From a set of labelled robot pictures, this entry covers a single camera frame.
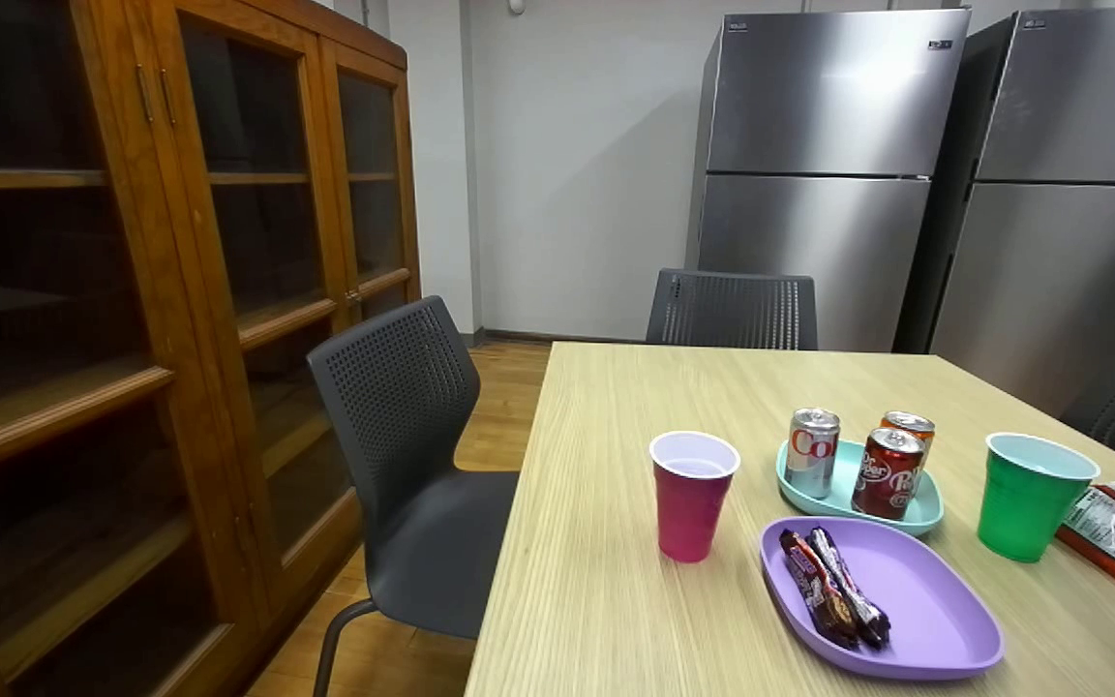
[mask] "stainless steel refrigerator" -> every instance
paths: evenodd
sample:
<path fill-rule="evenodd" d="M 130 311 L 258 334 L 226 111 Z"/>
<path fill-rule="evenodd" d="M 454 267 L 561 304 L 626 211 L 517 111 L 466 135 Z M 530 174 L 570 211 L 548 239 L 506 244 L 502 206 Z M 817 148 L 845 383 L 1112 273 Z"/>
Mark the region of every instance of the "stainless steel refrigerator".
<path fill-rule="evenodd" d="M 1075 409 L 1115 352 L 1115 9 L 969 40 L 897 350 Z"/>
<path fill-rule="evenodd" d="M 729 17 L 689 267 L 817 279 L 821 350 L 890 350 L 969 11 Z"/>

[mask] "green plastic cup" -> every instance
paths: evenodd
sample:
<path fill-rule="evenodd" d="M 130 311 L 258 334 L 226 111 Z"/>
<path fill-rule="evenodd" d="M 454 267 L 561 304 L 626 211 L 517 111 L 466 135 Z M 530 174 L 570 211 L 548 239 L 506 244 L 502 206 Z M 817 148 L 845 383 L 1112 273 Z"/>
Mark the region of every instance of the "green plastic cup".
<path fill-rule="evenodd" d="M 1062 442 L 1028 432 L 987 436 L 981 541 L 1013 562 L 1037 562 L 1099 466 Z"/>

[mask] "chair leg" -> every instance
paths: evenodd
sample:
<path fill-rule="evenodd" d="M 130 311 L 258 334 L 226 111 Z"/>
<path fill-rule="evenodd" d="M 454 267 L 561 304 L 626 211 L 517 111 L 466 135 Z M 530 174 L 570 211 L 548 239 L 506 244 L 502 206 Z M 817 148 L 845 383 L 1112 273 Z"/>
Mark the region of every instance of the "chair leg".
<path fill-rule="evenodd" d="M 342 628 L 347 628 L 355 617 L 368 617 L 368 610 L 377 610 L 377 600 L 370 600 L 370 597 L 360 600 L 360 604 L 342 609 L 342 610 L 329 618 L 324 640 L 320 640 L 313 697 L 324 697 L 324 692 L 329 692 L 332 650 L 337 650 Z"/>

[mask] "teal tray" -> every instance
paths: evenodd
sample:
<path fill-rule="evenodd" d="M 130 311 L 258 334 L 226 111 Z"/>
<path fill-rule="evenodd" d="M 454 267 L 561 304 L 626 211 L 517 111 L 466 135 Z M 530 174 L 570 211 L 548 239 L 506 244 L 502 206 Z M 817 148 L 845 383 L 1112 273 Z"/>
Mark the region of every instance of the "teal tray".
<path fill-rule="evenodd" d="M 874 524 L 885 524 L 885 528 L 897 528 L 897 529 L 910 529 L 910 534 L 929 534 L 933 528 L 939 528 L 946 498 L 939 498 L 939 486 L 937 486 L 937 479 L 929 471 L 919 477 L 901 520 L 877 520 L 877 516 L 854 512 L 852 494 L 854 494 L 859 466 L 864 466 L 864 445 L 859 442 L 841 442 L 827 494 L 817 498 L 817 494 L 810 494 L 810 491 L 801 491 L 801 486 L 795 486 L 787 479 L 787 442 L 781 442 L 779 457 L 775 457 L 775 477 L 779 477 L 781 498 L 795 512 L 806 512 L 806 516 L 874 520 Z"/>

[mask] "light wood table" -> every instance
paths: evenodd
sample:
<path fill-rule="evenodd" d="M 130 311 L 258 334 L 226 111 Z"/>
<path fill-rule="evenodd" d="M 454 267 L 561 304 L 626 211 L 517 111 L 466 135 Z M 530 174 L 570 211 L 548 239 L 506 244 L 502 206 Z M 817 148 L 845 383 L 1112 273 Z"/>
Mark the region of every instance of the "light wood table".
<path fill-rule="evenodd" d="M 555 346 L 467 692 L 929 692 L 846 679 L 779 618 L 757 534 L 795 516 L 775 448 L 795 405 L 864 436 L 885 405 L 937 419 L 929 477 L 948 516 L 926 538 L 990 609 L 1008 657 L 951 692 L 1115 692 L 1115 581 L 1053 541 L 1037 564 L 977 538 L 983 436 L 1028 428 L 1115 453 L 937 357 Z M 646 442 L 711 428 L 743 453 L 707 562 L 654 541 Z"/>

